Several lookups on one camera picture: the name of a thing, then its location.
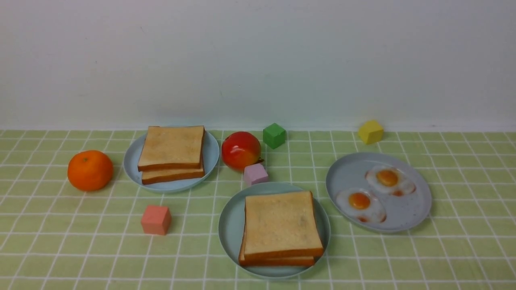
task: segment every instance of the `egg white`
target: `egg white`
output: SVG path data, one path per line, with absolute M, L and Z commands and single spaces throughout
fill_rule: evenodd
M 398 176 L 398 183 L 394 186 L 385 186 L 380 183 L 377 179 L 376 174 L 378 172 L 389 169 L 392 170 Z M 384 165 L 376 165 L 370 170 L 368 170 L 365 174 L 365 179 L 369 183 L 370 186 L 373 187 L 374 190 L 378 191 L 381 194 L 388 195 L 396 195 L 396 196 L 404 196 L 409 195 L 415 192 L 415 184 L 410 179 L 408 179 L 403 173 L 401 173 L 398 169 L 390 166 Z
M 349 204 L 349 196 L 353 193 L 361 192 L 369 197 L 370 205 L 368 208 L 363 210 L 358 210 Z M 372 193 L 359 189 L 359 188 L 349 188 L 340 191 L 336 197 L 337 206 L 348 216 L 359 219 L 361 217 L 365 218 L 368 222 L 373 223 L 381 223 L 386 219 L 385 208 L 378 200 L 378 198 Z

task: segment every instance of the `red apple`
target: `red apple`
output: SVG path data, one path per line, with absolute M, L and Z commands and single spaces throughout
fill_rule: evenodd
M 249 132 L 235 132 L 222 142 L 222 161 L 239 172 L 246 166 L 263 162 L 261 154 L 260 142 Z

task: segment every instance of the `green cube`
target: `green cube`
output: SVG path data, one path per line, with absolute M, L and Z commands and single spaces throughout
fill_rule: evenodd
M 263 129 L 263 142 L 272 149 L 278 148 L 285 143 L 287 133 L 280 125 L 274 123 Z

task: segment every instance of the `plate rim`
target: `plate rim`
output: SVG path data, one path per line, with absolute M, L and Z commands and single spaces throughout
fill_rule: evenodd
M 270 280 L 286 280 L 286 279 L 290 279 L 290 278 L 302 275 L 302 274 L 310 271 L 311 269 L 313 269 L 315 266 L 318 265 L 318 263 L 322 263 L 321 261 L 323 260 L 323 257 L 328 255 L 328 248 L 330 247 L 330 244 L 331 244 L 331 222 L 330 222 L 330 217 L 328 216 L 328 213 L 326 212 L 324 206 L 317 200 L 317 198 L 315 198 L 315 196 L 313 196 L 313 192 L 312 192 L 312 200 L 314 201 L 314 203 L 317 203 L 317 205 L 320 207 L 321 212 L 322 212 L 322 214 L 324 216 L 323 223 L 328 226 L 328 230 L 327 230 L 327 233 L 326 233 L 326 236 L 327 236 L 327 239 L 328 239 L 327 245 L 324 248 L 324 252 L 323 252 L 322 256 L 317 259 L 317 261 L 314 263 L 314 265 L 312 265 L 310 267 L 307 267 L 306 269 L 303 269 L 302 271 L 299 271 L 298 273 L 291 274 L 291 275 L 278 276 L 278 277 L 271 277 L 271 276 L 267 276 L 267 275 L 261 275 L 261 274 L 249 271 L 245 267 L 242 267 L 237 262 L 235 262 L 229 256 L 228 251 L 226 250 L 224 244 L 222 243 L 222 238 L 221 238 L 221 235 L 220 235 L 221 228 L 222 228 L 222 223 L 220 221 L 221 221 L 221 219 L 223 217 L 223 213 L 228 210 L 227 209 L 228 205 L 231 202 L 233 202 L 235 199 L 240 198 L 241 195 L 244 195 L 243 197 L 245 197 L 245 196 L 254 196 L 254 195 L 273 195 L 273 194 L 277 194 L 277 192 L 270 192 L 270 193 L 265 193 L 265 194 L 247 194 L 247 195 L 245 195 L 245 191 L 249 190 L 249 188 L 252 188 L 252 187 L 256 188 L 256 187 L 261 187 L 261 186 L 264 186 L 264 185 L 268 185 L 268 186 L 271 186 L 271 187 L 279 186 L 279 185 L 281 185 L 281 186 L 288 185 L 288 186 L 290 186 L 292 188 L 292 190 L 308 191 L 306 189 L 303 189 L 301 187 L 295 186 L 295 185 L 293 185 L 291 183 L 288 183 L 288 182 L 263 182 L 263 183 L 257 183 L 257 184 L 251 185 L 251 186 L 249 186 L 247 188 L 244 188 L 244 189 L 240 190 L 239 192 L 237 192 L 235 195 L 233 195 L 225 203 L 224 207 L 222 208 L 222 211 L 220 212 L 219 219 L 218 219 L 218 229 L 217 229 L 218 230 L 219 244 L 222 247 L 222 249 L 224 250 L 224 253 L 226 254 L 226 256 L 231 260 L 231 262 L 233 262 L 238 268 L 240 268 L 241 270 L 243 270 L 244 272 L 246 272 L 246 273 L 248 273 L 250 275 L 254 275 L 254 276 L 262 278 L 262 279 L 270 279 Z
M 184 186 L 184 187 L 180 187 L 180 188 L 175 188 L 175 189 L 157 189 L 157 188 L 151 188 L 147 185 L 143 185 L 143 184 L 140 184 L 138 183 L 136 180 L 133 179 L 133 177 L 131 176 L 131 174 L 129 174 L 127 172 L 127 168 L 126 168 L 126 160 L 128 159 L 128 153 L 129 153 L 129 150 L 131 149 L 132 146 L 134 146 L 134 144 L 136 142 L 138 142 L 140 139 L 145 139 L 147 136 L 147 133 L 141 135 L 140 137 L 136 138 L 133 142 L 131 142 L 131 145 L 129 145 L 129 147 L 127 148 L 127 150 L 125 150 L 125 153 L 124 153 L 124 159 L 122 161 L 122 167 L 124 169 L 124 172 L 125 174 L 129 177 L 129 179 L 136 183 L 138 186 L 148 190 L 148 191 L 152 191 L 152 192 L 155 192 L 155 193 L 160 193 L 160 194 L 172 194 L 172 193 L 176 193 L 176 192 L 182 192 L 182 191 L 185 191 L 187 189 L 190 189 L 194 186 L 197 186 L 199 185 L 200 183 L 202 183 L 206 178 L 208 178 L 208 176 L 213 172 L 213 170 L 217 167 L 217 165 L 219 164 L 219 161 L 220 161 L 220 145 L 219 145 L 219 142 L 217 140 L 217 138 L 215 138 L 215 136 L 213 136 L 213 134 L 211 132 L 209 132 L 208 130 L 205 131 L 205 137 L 207 136 L 208 138 L 212 139 L 212 141 L 215 142 L 215 144 L 217 145 L 217 160 L 215 161 L 215 164 L 213 165 L 212 168 L 210 168 L 205 174 L 203 177 L 201 177 L 198 181 L 188 185 L 188 186 Z
M 342 212 L 342 210 L 337 206 L 336 201 L 334 200 L 334 198 L 332 198 L 332 196 L 330 195 L 330 191 L 329 191 L 329 188 L 328 188 L 328 184 L 329 184 L 328 180 L 330 178 L 330 173 L 332 171 L 334 171 L 337 166 L 340 166 L 341 163 L 345 162 L 345 159 L 349 159 L 350 157 L 357 156 L 357 155 L 358 156 L 360 156 L 360 155 L 362 155 L 362 156 L 371 156 L 371 155 L 373 155 L 373 156 L 381 156 L 382 158 L 387 158 L 387 159 L 390 159 L 390 160 L 392 160 L 394 162 L 402 163 L 402 164 L 404 164 L 407 167 L 408 170 L 412 171 L 414 174 L 417 174 L 419 176 L 419 178 L 421 178 L 424 181 L 424 186 L 425 186 L 425 188 L 424 188 L 425 193 L 424 194 L 428 194 L 430 198 L 429 198 L 429 204 L 426 207 L 426 209 L 423 210 L 423 212 L 421 214 L 421 218 L 419 220 L 416 220 L 416 222 L 412 223 L 412 225 L 410 225 L 410 226 L 400 227 L 399 229 L 379 229 L 379 228 L 376 228 L 376 227 L 372 227 L 372 226 L 369 226 L 369 225 L 357 222 L 357 221 L 355 221 L 354 219 L 350 218 L 349 216 L 347 216 L 346 214 L 344 214 Z M 377 152 L 355 152 L 355 153 L 350 153 L 350 154 L 342 156 L 341 158 L 335 160 L 333 162 L 333 164 L 328 168 L 328 172 L 326 173 L 325 183 L 326 183 L 326 193 L 328 194 L 328 198 L 331 200 L 333 206 L 337 209 L 337 211 L 343 217 L 345 217 L 348 221 L 352 222 L 353 224 L 355 224 L 355 225 L 357 225 L 357 226 L 359 226 L 359 227 L 361 227 L 363 229 L 366 229 L 366 230 L 372 231 L 372 232 L 381 233 L 381 234 L 395 234 L 395 233 L 403 232 L 403 231 L 406 231 L 406 230 L 413 229 L 413 228 L 417 227 L 418 225 L 423 223 L 425 221 L 425 219 L 428 217 L 428 215 L 430 214 L 430 211 L 432 209 L 432 205 L 433 205 L 432 192 L 430 190 L 428 182 L 424 179 L 424 177 L 414 167 L 412 167 L 407 162 L 404 162 L 403 160 L 401 160 L 399 158 L 396 158 L 396 157 L 393 157 L 393 156 L 390 156 L 390 155 L 387 155 L 387 154 L 384 154 L 384 153 L 377 153 Z

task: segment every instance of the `orange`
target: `orange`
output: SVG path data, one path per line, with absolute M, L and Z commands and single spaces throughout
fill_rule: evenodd
M 77 189 L 102 189 L 113 177 L 113 162 L 103 152 L 88 150 L 75 154 L 68 163 L 68 180 Z

